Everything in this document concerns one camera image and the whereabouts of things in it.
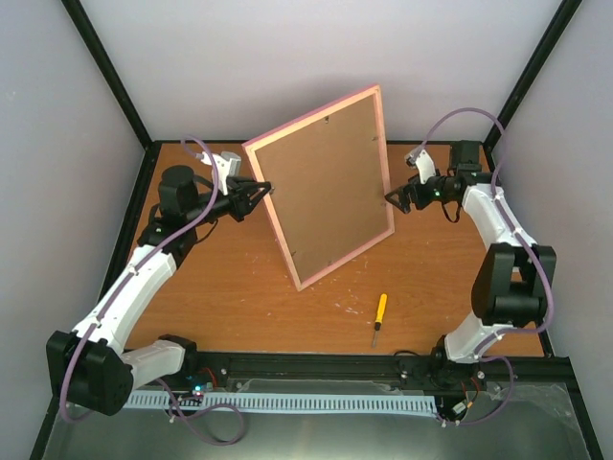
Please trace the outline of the pink picture frame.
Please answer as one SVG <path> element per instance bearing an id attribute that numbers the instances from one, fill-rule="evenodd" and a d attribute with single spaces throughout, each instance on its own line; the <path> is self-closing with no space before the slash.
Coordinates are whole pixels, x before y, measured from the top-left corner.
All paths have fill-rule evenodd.
<path id="1" fill-rule="evenodd" d="M 285 265 L 303 290 L 395 232 L 381 89 L 373 84 L 243 144 Z"/>

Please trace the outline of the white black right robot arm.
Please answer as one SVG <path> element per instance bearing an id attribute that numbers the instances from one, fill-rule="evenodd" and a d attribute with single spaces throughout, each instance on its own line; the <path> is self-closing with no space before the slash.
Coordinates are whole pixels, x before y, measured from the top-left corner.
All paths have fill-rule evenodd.
<path id="1" fill-rule="evenodd" d="M 454 203 L 456 214 L 448 221 L 470 217 L 486 249 L 471 289 L 470 313 L 431 352 L 429 376 L 444 386 L 466 375 L 505 336 L 529 325 L 538 331 L 546 328 L 554 303 L 556 252 L 538 244 L 522 227 L 506 201 L 498 173 L 483 170 L 479 143 L 453 143 L 446 172 L 435 166 L 425 146 L 411 150 L 405 161 L 417 172 L 388 193 L 386 201 L 404 214 L 434 203 Z"/>

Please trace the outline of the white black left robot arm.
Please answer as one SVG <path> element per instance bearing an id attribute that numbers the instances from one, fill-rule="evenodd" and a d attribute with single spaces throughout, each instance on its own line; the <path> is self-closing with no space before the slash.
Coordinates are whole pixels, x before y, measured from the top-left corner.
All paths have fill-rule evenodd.
<path id="1" fill-rule="evenodd" d="M 203 184 L 211 190 L 198 191 Z M 228 176 L 222 189 L 188 166 L 166 169 L 159 202 L 137 241 L 127 266 L 98 305 L 69 332 L 54 332 L 46 344 L 50 381 L 61 407 L 72 403 L 111 416 L 130 394 L 168 376 L 178 385 L 199 374 L 194 341 L 164 334 L 128 351 L 127 339 L 158 290 L 200 243 L 197 228 L 224 216 L 242 221 L 271 191 L 269 182 Z"/>

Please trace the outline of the yellow handled screwdriver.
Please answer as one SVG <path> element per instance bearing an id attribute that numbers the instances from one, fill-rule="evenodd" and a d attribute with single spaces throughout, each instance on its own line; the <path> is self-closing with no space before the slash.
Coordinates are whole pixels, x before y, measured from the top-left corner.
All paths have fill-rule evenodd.
<path id="1" fill-rule="evenodd" d="M 386 307 L 387 307 L 388 295 L 386 293 L 381 293 L 378 299 L 376 313 L 375 313 L 375 322 L 374 322 L 374 334 L 372 340 L 372 348 L 374 349 L 377 344 L 378 334 L 381 330 L 381 326 L 383 323 Z"/>

